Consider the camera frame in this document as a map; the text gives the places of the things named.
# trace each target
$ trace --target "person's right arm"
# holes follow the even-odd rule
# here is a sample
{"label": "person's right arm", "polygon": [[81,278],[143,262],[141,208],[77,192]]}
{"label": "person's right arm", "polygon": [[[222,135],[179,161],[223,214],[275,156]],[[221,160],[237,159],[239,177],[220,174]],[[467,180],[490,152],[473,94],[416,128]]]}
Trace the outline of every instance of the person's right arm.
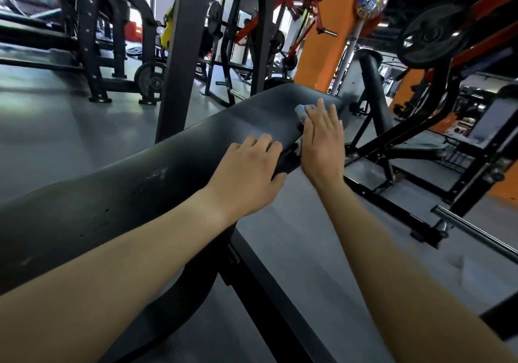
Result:
{"label": "person's right arm", "polygon": [[475,313],[398,249],[343,181],[343,127],[336,108],[308,110],[302,170],[316,188],[367,308],[397,362],[516,362]]}

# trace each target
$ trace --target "person's left arm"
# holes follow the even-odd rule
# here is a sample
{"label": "person's left arm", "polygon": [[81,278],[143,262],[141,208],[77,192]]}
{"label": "person's left arm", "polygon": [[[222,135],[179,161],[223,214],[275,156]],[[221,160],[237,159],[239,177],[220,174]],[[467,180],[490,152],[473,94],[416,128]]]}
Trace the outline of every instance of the person's left arm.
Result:
{"label": "person's left arm", "polygon": [[275,199],[281,151],[268,135],[232,144],[184,203],[0,296],[0,361],[97,361],[179,268]]}

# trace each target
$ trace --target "metal handle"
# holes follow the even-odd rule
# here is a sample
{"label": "metal handle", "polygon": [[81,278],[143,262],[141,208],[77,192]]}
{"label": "metal handle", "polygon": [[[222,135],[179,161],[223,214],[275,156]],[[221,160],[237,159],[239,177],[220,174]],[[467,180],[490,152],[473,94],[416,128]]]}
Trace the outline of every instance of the metal handle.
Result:
{"label": "metal handle", "polygon": [[498,240],[496,237],[488,234],[470,222],[467,222],[462,217],[450,212],[448,209],[444,209],[442,206],[436,206],[431,210],[431,212],[436,216],[441,217],[443,220],[450,222],[464,233],[470,235],[472,238],[475,238],[490,249],[505,256],[508,260],[513,261],[518,265],[518,251],[511,246]]}
{"label": "metal handle", "polygon": [[327,30],[327,29],[324,29],[323,33],[325,33],[327,35],[330,35],[330,36],[333,36],[333,37],[337,37],[338,36],[338,33],[331,32],[330,30]]}
{"label": "metal handle", "polygon": [[230,94],[233,95],[234,97],[237,97],[238,99],[240,100],[246,100],[248,97],[235,91],[234,89],[230,89]]}

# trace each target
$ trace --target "metal pole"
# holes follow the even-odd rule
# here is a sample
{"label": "metal pole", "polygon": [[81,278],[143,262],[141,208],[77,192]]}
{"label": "metal pole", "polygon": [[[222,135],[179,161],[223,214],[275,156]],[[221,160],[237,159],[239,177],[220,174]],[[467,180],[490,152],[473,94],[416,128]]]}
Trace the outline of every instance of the metal pole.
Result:
{"label": "metal pole", "polygon": [[462,217],[457,216],[455,213],[450,212],[448,209],[444,209],[442,206],[436,206],[431,210],[433,214],[441,217],[443,220],[450,222],[455,227],[463,231],[464,233],[475,238],[479,242],[483,243],[490,249],[496,251],[498,254],[503,255],[508,260],[518,265],[518,251],[504,242],[498,240],[496,237],[488,234],[475,225],[467,222]]}
{"label": "metal pole", "polygon": [[346,74],[347,66],[349,65],[349,61],[351,60],[351,58],[353,56],[354,47],[356,47],[356,43],[358,42],[359,34],[361,33],[364,24],[365,24],[365,21],[363,19],[358,19],[356,21],[356,23],[354,24],[351,34],[346,39],[346,42],[347,42],[347,40],[349,41],[349,45],[347,46],[346,56],[343,57],[342,64],[340,65],[338,74],[336,75],[335,82],[333,84],[333,88],[331,89],[332,96],[334,96],[336,93],[338,93],[338,86],[342,82],[343,76]]}

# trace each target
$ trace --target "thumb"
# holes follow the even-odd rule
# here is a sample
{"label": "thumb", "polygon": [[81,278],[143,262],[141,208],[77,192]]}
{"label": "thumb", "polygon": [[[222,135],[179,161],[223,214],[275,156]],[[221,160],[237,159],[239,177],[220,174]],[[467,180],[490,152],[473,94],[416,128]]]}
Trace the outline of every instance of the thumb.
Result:
{"label": "thumb", "polygon": [[286,181],[286,178],[288,177],[288,174],[285,172],[278,173],[275,178],[270,182],[271,190],[273,191],[274,197],[277,196],[279,191],[281,191],[282,186],[284,185],[284,182]]}

